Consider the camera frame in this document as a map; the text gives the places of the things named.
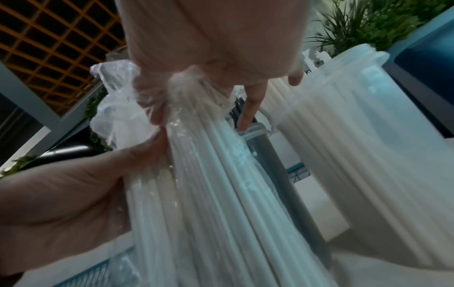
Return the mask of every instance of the finger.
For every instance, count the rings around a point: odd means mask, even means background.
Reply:
[[[292,72],[288,76],[288,83],[291,86],[298,86],[301,84],[301,81],[303,80],[304,76],[304,64],[302,59],[298,59],[298,61],[295,64],[295,67],[293,68]]]
[[[246,130],[252,123],[255,114],[259,110],[260,104],[265,98],[266,87],[268,81],[253,86],[245,86],[244,91],[246,92],[246,101],[244,103],[243,111],[241,112],[237,128],[241,131]]]
[[[159,128],[152,138],[142,144],[92,157],[89,172],[102,179],[124,176],[156,164],[167,147],[167,132]]]

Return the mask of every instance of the plastic wrap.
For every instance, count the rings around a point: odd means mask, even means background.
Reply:
[[[149,138],[137,68],[114,61],[93,71],[109,92],[94,131],[116,149]],[[124,180],[138,286],[335,286],[225,120],[228,99],[195,69],[174,75],[166,93],[173,168],[164,160]]]
[[[452,269],[454,152],[383,71],[386,59],[352,48],[297,88],[278,83],[267,109],[283,106],[274,126],[379,256]]]

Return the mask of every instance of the clear plastic bag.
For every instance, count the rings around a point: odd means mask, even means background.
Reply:
[[[383,71],[386,59],[357,46],[275,89],[284,107],[271,121],[379,256],[452,269],[454,152]]]
[[[149,138],[137,68],[114,61],[93,72],[109,92],[93,130],[116,149]],[[164,159],[125,178],[139,286],[335,286],[225,120],[228,99],[196,69],[174,75],[167,95],[172,167]]]

